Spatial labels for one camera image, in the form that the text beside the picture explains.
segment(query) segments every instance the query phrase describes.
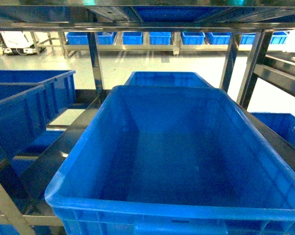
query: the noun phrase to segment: bin bottom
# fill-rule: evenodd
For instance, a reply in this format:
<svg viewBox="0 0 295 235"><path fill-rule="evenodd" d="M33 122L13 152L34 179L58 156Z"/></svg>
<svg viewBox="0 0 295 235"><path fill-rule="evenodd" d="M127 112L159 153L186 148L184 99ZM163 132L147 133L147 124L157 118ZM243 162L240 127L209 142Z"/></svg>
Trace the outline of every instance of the bin bottom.
<svg viewBox="0 0 295 235"><path fill-rule="evenodd" d="M101 199L236 207L222 158L204 135L121 135Z"/></svg>

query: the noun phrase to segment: stainless steel shelf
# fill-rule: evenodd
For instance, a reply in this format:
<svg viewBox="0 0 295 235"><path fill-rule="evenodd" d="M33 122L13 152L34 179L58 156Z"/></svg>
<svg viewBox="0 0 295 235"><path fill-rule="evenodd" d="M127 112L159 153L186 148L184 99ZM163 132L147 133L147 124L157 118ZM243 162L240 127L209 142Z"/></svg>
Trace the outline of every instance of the stainless steel shelf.
<svg viewBox="0 0 295 235"><path fill-rule="evenodd" d="M137 11L138 6L185 6L194 9L209 6L216 7L217 11L213 11L208 17L199 17L191 22L174 22L175 19L170 19L170 22L168 20L144 22ZM0 215L0 224L12 224L21 235L34 235L32 225L62 225L50 207L44 201L38 202L37 199L105 99L100 50L168 50L174 54L178 54L179 51L224 50L227 51L227 55L220 88L226 91L230 84L237 51L250 50L237 103L243 106L247 117L295 171L295 149L246 112L259 76L260 79L267 80L295 96L295 64L266 57L267 50L276 51L283 47L283 45L270 45L272 32L289 29L295 29L295 0L0 0L0 30L58 31L60 47L65 56L68 56L70 51L89 50L97 95L86 111L18 178L27 193L35 199L25 214L20 212L0 184L0 210L3 213ZM66 44L64 31L87 32L89 45ZM113 45L97 45L94 33L99 31L118 32ZM143 45L123 45L122 31L174 33L171 45L150 45L148 33L144 33ZM225 46L183 45L180 37L182 31L232 32L232 34L230 44ZM251 32L256 33L253 45L239 45L240 34ZM38 43L36 46L39 48L44 44ZM94 98L94 94L80 92L77 97L79 100L83 97L90 100ZM36 211L32 210L33 206L36 206L40 213L33 213Z"/></svg>

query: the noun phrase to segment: white floor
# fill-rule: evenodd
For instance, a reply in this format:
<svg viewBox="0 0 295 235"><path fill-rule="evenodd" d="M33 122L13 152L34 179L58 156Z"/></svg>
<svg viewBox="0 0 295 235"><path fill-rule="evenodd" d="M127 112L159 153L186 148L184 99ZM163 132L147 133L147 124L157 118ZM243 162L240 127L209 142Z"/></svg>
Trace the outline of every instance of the white floor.
<svg viewBox="0 0 295 235"><path fill-rule="evenodd" d="M101 52L103 86L111 89L123 85L133 71L193 71L212 86L219 87L225 61L223 52L190 52L173 56L171 52ZM247 53L239 54L233 71L229 96L236 100L246 68ZM65 59L59 48L48 49L41 56L0 57L2 70L76 70L77 89L95 89L90 54L76 53ZM295 98L280 89L258 80L250 106L250 112L292 113L295 115ZM54 124L70 124L81 111L69 110Z"/></svg>

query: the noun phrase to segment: plastic storage bin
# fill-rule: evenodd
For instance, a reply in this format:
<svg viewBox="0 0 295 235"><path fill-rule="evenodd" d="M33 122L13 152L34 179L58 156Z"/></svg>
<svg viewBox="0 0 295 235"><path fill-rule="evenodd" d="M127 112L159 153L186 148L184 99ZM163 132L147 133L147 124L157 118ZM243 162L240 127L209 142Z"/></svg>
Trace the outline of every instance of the plastic storage bin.
<svg viewBox="0 0 295 235"><path fill-rule="evenodd" d="M88 35L85 32L69 32L66 35L70 45L87 45L89 44Z"/></svg>
<svg viewBox="0 0 295 235"><path fill-rule="evenodd" d="M71 235L295 234L295 173L214 88L115 87L45 200Z"/></svg>
<svg viewBox="0 0 295 235"><path fill-rule="evenodd" d="M252 114L295 147L295 117L292 114Z"/></svg>
<svg viewBox="0 0 295 235"><path fill-rule="evenodd" d="M184 45L201 45L205 39L202 32L182 32L181 36Z"/></svg>
<svg viewBox="0 0 295 235"><path fill-rule="evenodd" d="M143 44L142 32L124 32L123 44L125 45L141 45Z"/></svg>
<svg viewBox="0 0 295 235"><path fill-rule="evenodd" d="M0 85L0 145L9 159L46 130L44 86Z"/></svg>
<svg viewBox="0 0 295 235"><path fill-rule="evenodd" d="M207 33L210 44L226 45L230 42L231 33Z"/></svg>
<svg viewBox="0 0 295 235"><path fill-rule="evenodd" d="M0 82L44 85L44 111L49 123L75 102L74 70L0 70Z"/></svg>
<svg viewBox="0 0 295 235"><path fill-rule="evenodd" d="M116 32L98 32L97 38L100 45L111 45L113 44Z"/></svg>
<svg viewBox="0 0 295 235"><path fill-rule="evenodd" d="M47 226L34 226L33 230L36 235L51 235L51 231ZM19 235L12 225L0 225L0 235Z"/></svg>
<svg viewBox="0 0 295 235"><path fill-rule="evenodd" d="M284 44L288 34L286 32L274 32L270 44Z"/></svg>
<svg viewBox="0 0 295 235"><path fill-rule="evenodd" d="M195 72L133 72L125 85L161 87L212 87Z"/></svg>
<svg viewBox="0 0 295 235"><path fill-rule="evenodd" d="M253 44L255 39L254 33L242 34L241 44Z"/></svg>
<svg viewBox="0 0 295 235"><path fill-rule="evenodd" d="M149 42L151 45L169 45L171 32L150 32Z"/></svg>

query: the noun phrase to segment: white equipment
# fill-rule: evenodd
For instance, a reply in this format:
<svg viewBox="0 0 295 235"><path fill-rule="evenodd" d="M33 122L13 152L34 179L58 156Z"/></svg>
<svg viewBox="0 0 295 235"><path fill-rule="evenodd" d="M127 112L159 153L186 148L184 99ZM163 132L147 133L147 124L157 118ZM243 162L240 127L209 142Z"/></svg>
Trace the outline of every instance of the white equipment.
<svg viewBox="0 0 295 235"><path fill-rule="evenodd" d="M34 47L30 32L1 31L0 34L6 45L6 48L4 48L3 53L19 54L19 55L36 53L36 49ZM47 33L35 32L34 34L36 36L36 40L38 41L43 41L48 39Z"/></svg>

